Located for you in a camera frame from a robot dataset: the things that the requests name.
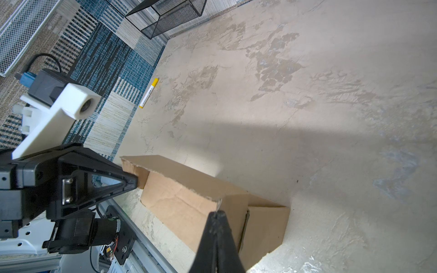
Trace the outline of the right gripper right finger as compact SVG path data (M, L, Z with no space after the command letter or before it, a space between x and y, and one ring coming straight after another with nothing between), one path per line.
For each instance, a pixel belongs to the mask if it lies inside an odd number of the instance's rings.
M232 230L224 211L215 213L216 236L216 272L217 273L244 273L237 248L235 246Z

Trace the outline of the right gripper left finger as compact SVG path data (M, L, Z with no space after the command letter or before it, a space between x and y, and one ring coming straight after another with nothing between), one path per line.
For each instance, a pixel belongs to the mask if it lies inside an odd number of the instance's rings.
M217 212L208 215L205 228L189 273L215 273L217 271Z

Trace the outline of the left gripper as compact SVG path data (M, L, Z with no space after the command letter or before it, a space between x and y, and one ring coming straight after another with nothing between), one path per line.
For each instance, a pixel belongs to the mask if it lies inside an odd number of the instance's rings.
M137 188L138 177L81 144L13 159L1 151L1 238L46 210L61 220Z

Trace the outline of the brown cardboard box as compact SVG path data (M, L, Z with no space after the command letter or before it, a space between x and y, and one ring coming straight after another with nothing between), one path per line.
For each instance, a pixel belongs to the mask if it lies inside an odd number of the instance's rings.
M281 246L290 208L160 155L124 156L138 177L140 202L191 250L199 248L211 212L225 212L245 269Z

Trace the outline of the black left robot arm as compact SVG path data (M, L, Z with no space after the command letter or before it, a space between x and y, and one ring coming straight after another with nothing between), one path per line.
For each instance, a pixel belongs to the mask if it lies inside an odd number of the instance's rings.
M121 222L97 218L92 207L136 189L138 179L79 143L14 159L1 151L1 238L42 213L54 224L42 246L49 253L80 254L119 243Z

